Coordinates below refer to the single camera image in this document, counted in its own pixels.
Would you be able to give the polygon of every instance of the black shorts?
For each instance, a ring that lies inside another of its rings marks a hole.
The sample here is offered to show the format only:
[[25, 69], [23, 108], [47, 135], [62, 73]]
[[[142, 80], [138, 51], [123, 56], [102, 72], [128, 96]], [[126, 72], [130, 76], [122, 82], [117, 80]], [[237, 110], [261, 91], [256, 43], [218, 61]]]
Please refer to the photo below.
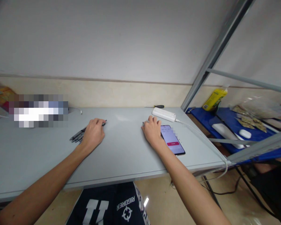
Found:
[[84, 189], [66, 225], [150, 225], [140, 191], [133, 182]]

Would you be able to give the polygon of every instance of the smartphone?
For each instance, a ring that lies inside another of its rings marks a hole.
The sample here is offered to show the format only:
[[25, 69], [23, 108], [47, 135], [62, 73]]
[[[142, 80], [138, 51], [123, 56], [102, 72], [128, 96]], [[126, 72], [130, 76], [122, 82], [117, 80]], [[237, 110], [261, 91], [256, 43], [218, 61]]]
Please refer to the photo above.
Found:
[[170, 125], [162, 125], [161, 126], [161, 137], [164, 139], [166, 144], [168, 145], [169, 149], [175, 155], [184, 155], [185, 151], [182, 148], [178, 138], [174, 134]]

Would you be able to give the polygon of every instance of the gray desk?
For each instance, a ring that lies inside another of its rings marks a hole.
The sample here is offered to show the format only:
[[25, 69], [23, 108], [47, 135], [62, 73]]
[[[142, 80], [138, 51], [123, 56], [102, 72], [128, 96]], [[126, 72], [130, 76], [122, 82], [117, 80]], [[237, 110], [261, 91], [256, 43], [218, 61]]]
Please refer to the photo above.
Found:
[[[180, 108], [166, 110], [197, 128]], [[84, 108], [80, 115], [73, 110], [66, 128], [14, 128], [8, 119], [0, 119], [0, 202], [19, 195], [68, 156], [77, 146], [69, 141], [70, 137], [96, 117], [107, 119], [105, 138], [77, 168], [65, 188], [95, 187], [166, 174], [141, 130], [151, 112], [152, 108]], [[183, 124], [161, 121], [175, 130], [186, 152], [178, 158], [190, 171], [224, 166], [219, 153], [205, 144], [203, 137]]]

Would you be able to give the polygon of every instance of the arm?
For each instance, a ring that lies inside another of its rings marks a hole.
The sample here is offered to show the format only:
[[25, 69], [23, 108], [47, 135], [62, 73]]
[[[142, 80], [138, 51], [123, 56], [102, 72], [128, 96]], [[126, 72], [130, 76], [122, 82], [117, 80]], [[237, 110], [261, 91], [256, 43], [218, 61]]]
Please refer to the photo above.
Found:
[[0, 212], [0, 224], [34, 224], [53, 202], [79, 164], [102, 142], [105, 120], [91, 120], [83, 141], [56, 167], [42, 176]]
[[163, 161], [177, 192], [196, 224], [229, 224], [221, 209], [204, 190], [196, 178], [172, 153], [160, 136], [161, 121], [149, 116], [149, 122], [142, 127], [144, 134]]

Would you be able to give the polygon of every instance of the yellow bottle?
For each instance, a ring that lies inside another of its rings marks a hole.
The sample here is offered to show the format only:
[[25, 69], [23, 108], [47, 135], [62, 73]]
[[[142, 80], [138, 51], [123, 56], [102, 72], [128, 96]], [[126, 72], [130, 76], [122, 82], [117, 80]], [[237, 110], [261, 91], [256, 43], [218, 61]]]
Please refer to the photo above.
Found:
[[219, 101], [227, 95], [228, 87], [229, 86], [222, 86], [215, 89], [209, 99], [204, 103], [202, 108], [206, 111], [212, 111]]

